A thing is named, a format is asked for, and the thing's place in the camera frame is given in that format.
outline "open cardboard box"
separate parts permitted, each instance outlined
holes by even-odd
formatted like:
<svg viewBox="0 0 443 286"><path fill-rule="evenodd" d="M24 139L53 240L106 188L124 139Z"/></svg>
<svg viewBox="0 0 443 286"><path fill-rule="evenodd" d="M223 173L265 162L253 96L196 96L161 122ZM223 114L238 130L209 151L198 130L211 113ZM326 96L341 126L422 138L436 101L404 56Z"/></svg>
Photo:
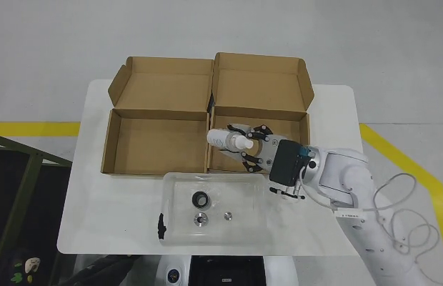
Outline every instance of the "open cardboard box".
<svg viewBox="0 0 443 286"><path fill-rule="evenodd" d="M214 61L129 57L109 87L114 108L101 172L206 172Z"/></svg>
<svg viewBox="0 0 443 286"><path fill-rule="evenodd" d="M211 128L265 124L275 134L310 144L307 108L314 91L303 59L218 53L212 94ZM211 170L246 171L213 147L208 160Z"/></svg>

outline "yellow floor line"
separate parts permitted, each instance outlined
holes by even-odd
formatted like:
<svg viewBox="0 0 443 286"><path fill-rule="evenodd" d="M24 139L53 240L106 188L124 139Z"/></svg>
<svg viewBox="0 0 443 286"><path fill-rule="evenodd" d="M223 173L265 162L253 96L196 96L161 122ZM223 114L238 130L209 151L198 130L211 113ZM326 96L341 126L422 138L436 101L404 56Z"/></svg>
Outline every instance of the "yellow floor line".
<svg viewBox="0 0 443 286"><path fill-rule="evenodd" d="M77 136L80 122L0 122L0 136Z"/></svg>
<svg viewBox="0 0 443 286"><path fill-rule="evenodd" d="M79 127L80 122L0 122L0 136L77 136ZM413 174L418 182L428 189L443 241L443 184L367 125L360 124L359 129L364 141L404 172Z"/></svg>
<svg viewBox="0 0 443 286"><path fill-rule="evenodd" d="M428 189L443 241L443 184L365 124L359 125L362 139Z"/></svg>

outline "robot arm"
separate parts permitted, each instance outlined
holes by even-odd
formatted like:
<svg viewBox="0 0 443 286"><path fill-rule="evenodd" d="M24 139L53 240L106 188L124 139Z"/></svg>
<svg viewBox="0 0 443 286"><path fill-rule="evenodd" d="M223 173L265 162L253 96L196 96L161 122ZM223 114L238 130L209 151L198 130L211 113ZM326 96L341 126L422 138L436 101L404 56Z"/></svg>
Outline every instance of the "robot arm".
<svg viewBox="0 0 443 286"><path fill-rule="evenodd" d="M377 285L426 285L425 276L413 256L402 249L407 245L392 240L387 234L386 229L389 229L394 213L391 209L377 210L377 205L387 206L390 202L376 193L372 175L367 169L367 158L363 154L351 149L304 147L272 132L252 138L249 132L265 128L241 127L248 138L260 141L259 151L247 158L242 154L228 155L243 161L244 166L246 161L255 163L255 168L246 166L248 172L263 169L269 173L270 181L280 186L280 189L271 188L271 191L293 197L297 194L290 194L290 187L296 189L298 184L302 184L308 196L331 208ZM330 203L314 198L308 188L329 199ZM401 232L398 222L395 229L398 235Z"/></svg>

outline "metal nut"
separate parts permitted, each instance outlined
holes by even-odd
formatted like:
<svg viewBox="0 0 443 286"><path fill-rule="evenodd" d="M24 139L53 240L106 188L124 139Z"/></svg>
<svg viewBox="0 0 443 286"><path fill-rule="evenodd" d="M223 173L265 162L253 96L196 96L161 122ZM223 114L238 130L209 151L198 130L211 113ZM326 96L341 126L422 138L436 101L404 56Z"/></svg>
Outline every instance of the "metal nut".
<svg viewBox="0 0 443 286"><path fill-rule="evenodd" d="M233 214L231 212L225 212L223 214L224 219L226 220L232 220L233 219Z"/></svg>
<svg viewBox="0 0 443 286"><path fill-rule="evenodd" d="M193 222L198 227L203 227L209 223L209 218L207 217L207 214L204 214L203 212L198 212L193 219Z"/></svg>

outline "green metal frame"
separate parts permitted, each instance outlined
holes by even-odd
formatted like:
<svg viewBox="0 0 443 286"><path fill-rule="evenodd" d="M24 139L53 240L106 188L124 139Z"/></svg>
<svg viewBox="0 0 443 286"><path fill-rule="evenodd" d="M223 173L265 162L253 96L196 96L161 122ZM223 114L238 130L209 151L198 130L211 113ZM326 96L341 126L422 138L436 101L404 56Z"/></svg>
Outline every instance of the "green metal frame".
<svg viewBox="0 0 443 286"><path fill-rule="evenodd" d="M9 213L4 231L0 241L0 258L1 256L12 249L16 244L18 236L20 234L21 224L24 221L26 211L28 210L29 202L34 193L34 187L36 186L37 178L41 170L44 160L54 162L52 166L71 167L72 162L61 157L43 152L30 146L26 146L22 143L15 142L13 140L0 136L0 149L14 150L22 153L29 154L28 163L24 171L21 183L16 193L14 204L12 205ZM59 258L59 253L56 254L56 261Z"/></svg>

